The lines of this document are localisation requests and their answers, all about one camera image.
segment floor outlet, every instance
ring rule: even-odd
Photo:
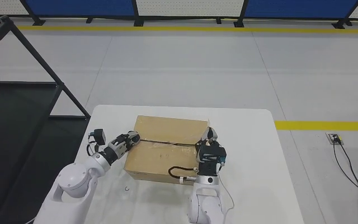
[[[326,136],[327,136],[327,138],[328,138],[328,141],[329,141],[329,143],[331,144],[331,145],[337,145],[337,146],[339,146],[340,144],[338,143],[338,142],[334,142],[333,140],[334,140],[334,135],[338,135],[338,138],[340,138],[340,140],[341,140],[341,144],[342,145],[344,145],[344,143],[343,143],[343,140],[342,140],[342,137],[339,135],[339,134],[337,134],[337,133],[326,133]]]

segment floor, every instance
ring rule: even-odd
[[[19,25],[29,21],[15,20]],[[224,21],[223,26],[232,26]],[[145,26],[218,26],[212,21]],[[48,20],[47,26],[84,26]],[[94,20],[89,26],[132,26]],[[246,27],[331,28],[329,22],[248,21]],[[275,120],[358,120],[357,34],[187,31],[24,31],[89,113],[99,104],[268,109]],[[11,34],[0,81],[51,81]],[[53,114],[81,115],[63,95]],[[358,167],[356,132],[339,132]],[[324,131],[279,131],[306,224],[358,222],[358,191]],[[348,170],[343,154],[338,153]]]

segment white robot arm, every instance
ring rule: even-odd
[[[81,224],[84,223],[90,208],[98,178],[109,171],[112,163],[138,144],[138,132],[130,131],[112,140],[102,152],[88,157],[84,164],[73,163],[64,167],[57,176],[46,196],[34,224]],[[72,198],[80,198],[75,203],[62,201],[66,192]]]
[[[169,174],[180,182],[194,181],[194,186],[189,200],[189,211],[187,213],[189,222],[197,224],[224,224],[225,215],[223,211],[222,195],[219,186],[219,171],[225,165],[226,151],[216,140],[218,135],[215,130],[208,127],[195,144],[196,160],[199,163],[198,169],[188,169],[174,166],[169,169]],[[197,177],[176,176],[171,173],[173,169],[198,171]],[[205,190],[215,192],[216,195],[205,194]]]

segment yellow stripe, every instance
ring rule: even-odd
[[[277,130],[356,130],[358,122],[275,121]]]
[[[20,30],[46,31],[204,31],[204,32],[291,32],[317,34],[358,34],[356,29],[291,29],[254,27],[190,27],[190,26],[18,26]]]

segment pegboard panel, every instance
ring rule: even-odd
[[[0,15],[28,15],[19,0],[0,0]]]
[[[358,18],[358,8],[356,8],[349,18]]]
[[[137,0],[140,16],[240,16],[244,0]]]

